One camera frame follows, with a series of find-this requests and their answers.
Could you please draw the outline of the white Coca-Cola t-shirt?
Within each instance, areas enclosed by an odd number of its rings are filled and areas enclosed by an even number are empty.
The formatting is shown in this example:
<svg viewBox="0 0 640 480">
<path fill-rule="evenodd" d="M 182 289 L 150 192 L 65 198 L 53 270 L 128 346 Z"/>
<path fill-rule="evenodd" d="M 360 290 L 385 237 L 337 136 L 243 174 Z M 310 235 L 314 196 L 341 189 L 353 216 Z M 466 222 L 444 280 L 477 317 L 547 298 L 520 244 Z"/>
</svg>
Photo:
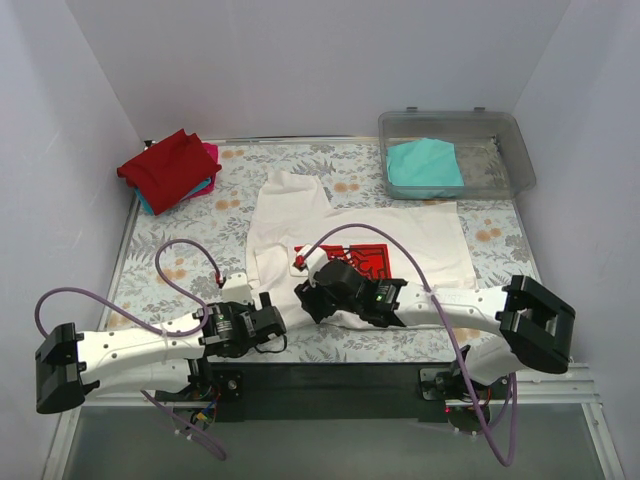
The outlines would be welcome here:
<svg viewBox="0 0 640 480">
<path fill-rule="evenodd" d="M 306 274 L 294 262 L 307 245 L 371 279 L 473 289 L 477 285 L 454 202 L 417 208 L 333 209 L 318 178 L 269 174 L 259 191 L 246 246 L 246 274 L 266 291 L 288 329 L 312 324 L 294 293 Z"/>
</svg>

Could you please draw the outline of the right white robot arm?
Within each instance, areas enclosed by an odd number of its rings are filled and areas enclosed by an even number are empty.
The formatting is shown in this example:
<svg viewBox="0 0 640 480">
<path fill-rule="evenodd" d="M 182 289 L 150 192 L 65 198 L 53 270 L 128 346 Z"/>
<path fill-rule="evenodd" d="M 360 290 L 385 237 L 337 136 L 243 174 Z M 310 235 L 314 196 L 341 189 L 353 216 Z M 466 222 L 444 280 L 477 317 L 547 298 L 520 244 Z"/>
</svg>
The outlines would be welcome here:
<svg viewBox="0 0 640 480">
<path fill-rule="evenodd" d="M 463 348 L 449 373 L 437 374 L 433 383 L 443 392 L 454 387 L 471 398 L 525 368 L 555 375 L 569 368 L 576 312 L 528 276 L 514 275 L 504 287 L 427 291 L 404 279 L 369 279 L 334 259 L 294 292 L 317 323 L 346 312 L 378 328 L 449 325 L 489 334 Z"/>
</svg>

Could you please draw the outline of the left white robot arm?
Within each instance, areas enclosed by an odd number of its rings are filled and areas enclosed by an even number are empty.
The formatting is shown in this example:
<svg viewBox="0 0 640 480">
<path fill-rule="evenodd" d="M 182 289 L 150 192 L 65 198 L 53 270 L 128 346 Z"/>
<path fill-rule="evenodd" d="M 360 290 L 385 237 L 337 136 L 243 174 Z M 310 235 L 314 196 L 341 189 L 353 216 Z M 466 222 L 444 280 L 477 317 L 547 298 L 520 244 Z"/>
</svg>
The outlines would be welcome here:
<svg viewBox="0 0 640 480">
<path fill-rule="evenodd" d="M 86 399 L 138 390 L 203 399 L 222 384 L 209 357 L 240 358 L 285 335 L 269 295 L 261 301 L 202 304 L 194 313 L 123 330 L 80 332 L 73 323 L 60 324 L 43 334 L 35 352 L 36 410 L 57 414 Z"/>
</svg>

